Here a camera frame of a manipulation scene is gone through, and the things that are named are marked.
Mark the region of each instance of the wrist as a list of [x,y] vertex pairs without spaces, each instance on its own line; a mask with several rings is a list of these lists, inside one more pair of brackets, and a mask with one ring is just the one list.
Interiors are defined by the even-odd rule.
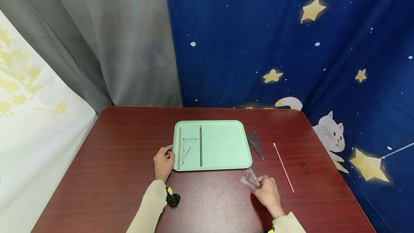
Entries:
[[164,184],[166,184],[166,183],[167,183],[167,179],[162,178],[162,177],[157,177],[157,176],[156,176],[154,180],[161,180],[161,181],[163,181],[163,182],[164,182]]
[[272,215],[273,219],[277,219],[283,216],[286,216],[285,212],[282,209],[282,206],[280,205],[272,205],[267,207],[267,210]]

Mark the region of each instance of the red-brown table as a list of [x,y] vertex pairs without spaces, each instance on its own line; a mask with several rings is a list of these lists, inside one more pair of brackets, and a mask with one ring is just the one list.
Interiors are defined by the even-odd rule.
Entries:
[[[153,180],[153,156],[172,143],[181,120],[236,119],[256,131],[256,175],[275,177],[285,211],[307,233],[373,233],[305,115],[295,110],[109,107],[99,115],[34,233],[125,232]],[[295,190],[273,148],[276,143]],[[167,206],[157,232],[256,233],[271,227],[267,210],[240,183],[243,170],[173,171],[167,184],[181,195]]]

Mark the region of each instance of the plastic tray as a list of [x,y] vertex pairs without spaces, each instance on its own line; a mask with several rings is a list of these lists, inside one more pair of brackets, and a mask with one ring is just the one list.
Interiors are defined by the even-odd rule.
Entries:
[[[200,125],[202,128],[202,166]],[[245,169],[251,167],[253,162],[243,124],[236,120],[180,121],[175,125],[172,151],[175,154],[174,170],[178,172]]]

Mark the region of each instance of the yellow star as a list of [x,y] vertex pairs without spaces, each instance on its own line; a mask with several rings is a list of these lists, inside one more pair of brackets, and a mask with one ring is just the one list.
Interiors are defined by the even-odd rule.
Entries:
[[367,79],[367,76],[365,76],[365,71],[367,69],[364,70],[358,70],[358,74],[356,75],[355,79],[359,80],[359,82],[361,83],[363,80]]
[[276,70],[272,69],[270,72],[263,76],[265,83],[269,83],[270,81],[279,81],[279,78],[283,75],[283,73],[277,73]]
[[390,182],[380,168],[381,159],[368,157],[358,149],[355,149],[355,157],[349,160],[349,162],[359,169],[365,181],[378,178],[382,181]]
[[319,0],[314,0],[310,5],[302,7],[303,9],[303,16],[300,21],[303,21],[305,19],[311,19],[315,21],[316,16],[324,10],[326,6],[322,6],[319,4]]

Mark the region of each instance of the sleeve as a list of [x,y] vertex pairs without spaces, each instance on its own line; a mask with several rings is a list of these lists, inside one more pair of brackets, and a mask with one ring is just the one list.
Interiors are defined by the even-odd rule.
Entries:
[[275,233],[306,233],[292,212],[273,220]]
[[153,181],[147,188],[127,233],[154,233],[158,219],[167,204],[167,191],[161,180]]

